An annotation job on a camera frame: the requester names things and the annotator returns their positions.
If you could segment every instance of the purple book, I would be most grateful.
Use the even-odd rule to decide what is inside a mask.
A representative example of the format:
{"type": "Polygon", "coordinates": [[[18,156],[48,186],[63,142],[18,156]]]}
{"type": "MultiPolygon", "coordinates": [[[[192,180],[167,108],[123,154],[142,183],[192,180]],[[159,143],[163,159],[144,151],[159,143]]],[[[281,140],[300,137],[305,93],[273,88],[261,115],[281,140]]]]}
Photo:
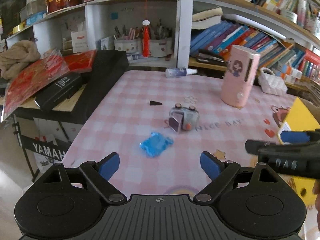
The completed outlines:
{"type": "Polygon", "coordinates": [[[215,47],[217,47],[222,40],[224,40],[229,34],[233,33],[237,28],[240,27],[239,23],[234,24],[233,26],[231,26],[229,29],[227,29],[222,35],[220,35],[219,37],[215,38],[208,46],[207,46],[207,50],[212,50],[215,47]]]}

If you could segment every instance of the red tassel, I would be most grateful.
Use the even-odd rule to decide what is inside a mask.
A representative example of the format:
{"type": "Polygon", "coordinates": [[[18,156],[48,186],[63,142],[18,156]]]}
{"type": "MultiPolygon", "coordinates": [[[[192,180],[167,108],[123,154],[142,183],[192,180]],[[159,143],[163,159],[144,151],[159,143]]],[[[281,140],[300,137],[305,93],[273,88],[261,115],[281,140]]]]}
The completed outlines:
{"type": "Polygon", "coordinates": [[[149,51],[149,24],[150,22],[148,20],[143,21],[143,57],[149,57],[150,51],[149,51]]]}

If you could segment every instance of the crumpled blue wrapper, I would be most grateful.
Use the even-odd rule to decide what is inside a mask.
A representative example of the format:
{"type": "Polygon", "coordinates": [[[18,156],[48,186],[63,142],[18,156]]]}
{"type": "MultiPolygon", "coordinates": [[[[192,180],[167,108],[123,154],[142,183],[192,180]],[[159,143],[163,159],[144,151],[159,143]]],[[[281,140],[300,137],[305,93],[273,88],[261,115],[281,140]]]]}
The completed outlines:
{"type": "Polygon", "coordinates": [[[156,157],[172,144],[173,140],[171,138],[164,137],[161,133],[152,132],[151,137],[140,143],[140,147],[144,149],[150,157],[156,157]]]}

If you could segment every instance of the pink cylindrical container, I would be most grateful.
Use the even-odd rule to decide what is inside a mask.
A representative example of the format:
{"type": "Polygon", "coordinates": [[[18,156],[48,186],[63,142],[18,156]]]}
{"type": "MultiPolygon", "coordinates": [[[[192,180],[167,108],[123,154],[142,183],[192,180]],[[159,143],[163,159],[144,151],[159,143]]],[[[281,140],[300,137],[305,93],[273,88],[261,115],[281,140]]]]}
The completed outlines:
{"type": "Polygon", "coordinates": [[[223,102],[237,108],[245,106],[256,77],[259,59],[260,54],[256,51],[232,45],[221,90],[223,102]]]}

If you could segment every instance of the white handbag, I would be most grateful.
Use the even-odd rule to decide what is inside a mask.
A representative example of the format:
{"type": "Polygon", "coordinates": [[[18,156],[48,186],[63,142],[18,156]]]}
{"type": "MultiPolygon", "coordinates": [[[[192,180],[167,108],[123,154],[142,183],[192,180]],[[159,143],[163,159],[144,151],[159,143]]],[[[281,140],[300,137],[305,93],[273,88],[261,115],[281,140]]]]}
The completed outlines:
{"type": "Polygon", "coordinates": [[[287,93],[287,86],[281,77],[277,77],[273,71],[268,68],[261,68],[258,82],[262,91],[267,94],[283,96],[287,93]]]}

